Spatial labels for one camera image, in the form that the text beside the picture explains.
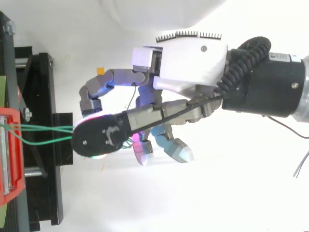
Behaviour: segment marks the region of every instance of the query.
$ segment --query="white surface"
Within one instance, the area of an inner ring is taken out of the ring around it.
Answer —
[[[263,35],[273,52],[303,58],[309,54],[308,4],[230,0],[193,29],[222,32],[229,48]],[[57,111],[74,112],[75,121],[81,119],[78,91],[96,67],[130,68],[132,48],[160,35],[124,32],[97,1],[2,0],[1,9],[16,23],[16,45],[31,44],[35,53],[55,58]],[[102,98],[104,111],[124,110],[133,91],[116,87]],[[168,92],[163,97],[178,98]],[[309,124],[282,121],[309,135]],[[267,118],[223,110],[174,127],[174,135],[192,148],[193,162],[176,163],[153,139],[155,159],[148,167],[132,151],[103,160],[74,155],[74,165],[61,174],[64,220],[54,227],[42,222],[42,232],[309,230],[308,160],[292,178],[309,150],[307,140]]]
[[[226,0],[100,0],[111,18],[129,30],[188,28]]]
[[[207,47],[206,52],[201,51],[202,46]],[[183,37],[159,42],[151,47],[163,49],[161,79],[216,86],[223,75],[227,53],[227,44],[223,41]]]

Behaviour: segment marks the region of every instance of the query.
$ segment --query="bolt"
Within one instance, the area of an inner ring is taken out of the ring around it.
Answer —
[[[295,88],[298,88],[298,83],[297,83],[297,82],[293,82],[293,83],[292,83],[292,88],[294,88],[294,89],[295,89]]]
[[[206,51],[207,51],[207,47],[206,47],[206,46],[202,46],[202,47],[201,47],[201,51],[202,51],[202,52],[206,52]]]
[[[32,118],[32,112],[28,108],[24,110],[24,115],[25,115],[25,120],[26,122],[29,122],[30,119]]]
[[[5,25],[3,26],[3,30],[5,33],[9,35],[15,35],[16,27],[15,23],[12,20],[6,21]]]
[[[49,58],[49,65],[50,65],[50,67],[55,66],[55,59],[54,58],[52,58],[52,57]]]

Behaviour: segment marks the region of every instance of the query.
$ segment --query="robotic arm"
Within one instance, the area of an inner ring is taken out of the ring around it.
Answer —
[[[221,104],[226,110],[309,120],[309,61],[269,53],[268,39],[256,37],[230,51],[218,34],[177,32],[156,41],[134,48],[132,70],[108,70],[81,88],[81,111],[90,116],[74,129],[72,147],[78,154],[114,152],[133,136],[136,158],[146,165],[153,157],[151,133],[170,157],[189,162],[193,153],[173,137],[171,125],[198,122]],[[138,86],[136,108],[102,115],[98,97],[114,86]],[[191,100],[163,102],[162,90]]]

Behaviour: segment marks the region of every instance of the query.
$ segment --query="gray wire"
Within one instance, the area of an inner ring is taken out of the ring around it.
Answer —
[[[298,178],[299,172],[301,167],[303,166],[305,160],[307,159],[307,157],[309,156],[309,151],[307,152],[307,154],[304,156],[304,158],[302,159],[302,161],[300,162],[299,166],[297,167],[297,169],[294,172],[293,177]]]
[[[133,93],[132,98],[131,98],[131,100],[130,100],[130,102],[129,102],[129,105],[127,105],[126,110],[128,110],[128,109],[130,108],[130,105],[131,105],[131,103],[132,103],[132,101],[133,101],[133,98],[134,98],[134,96],[135,96],[135,93],[136,93],[136,86],[134,86],[134,93]]]

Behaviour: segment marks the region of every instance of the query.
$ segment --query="green wire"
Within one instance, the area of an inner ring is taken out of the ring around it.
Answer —
[[[73,126],[61,126],[61,127],[46,127],[46,126],[37,126],[37,125],[29,125],[29,124],[7,124],[11,129],[17,131],[59,131],[65,133],[73,133],[72,130],[66,130],[65,128],[72,128]]]
[[[53,144],[53,143],[56,143],[56,142],[60,142],[60,141],[72,139],[72,136],[68,136],[68,137],[63,137],[63,138],[48,140],[48,141],[44,141],[44,142],[29,142],[29,141],[23,139],[22,137],[20,137],[19,135],[17,135],[14,131],[10,130],[7,126],[2,125],[2,127],[4,127],[9,133],[11,133],[11,134],[14,135],[16,138],[20,139],[21,141],[23,141],[24,143],[26,143],[26,144],[28,144],[28,145],[36,145],[36,146],[39,146],[39,145]]]

